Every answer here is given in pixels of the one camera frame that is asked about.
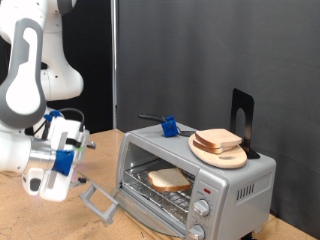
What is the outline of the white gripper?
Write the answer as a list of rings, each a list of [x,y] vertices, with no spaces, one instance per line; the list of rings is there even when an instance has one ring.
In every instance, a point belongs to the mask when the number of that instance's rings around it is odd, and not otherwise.
[[[96,143],[88,142],[87,147],[96,149]],[[86,184],[87,179],[81,177],[71,182],[74,168],[84,157],[84,125],[80,121],[54,118],[47,139],[26,137],[23,150],[22,184],[28,194],[60,202],[69,188]]]

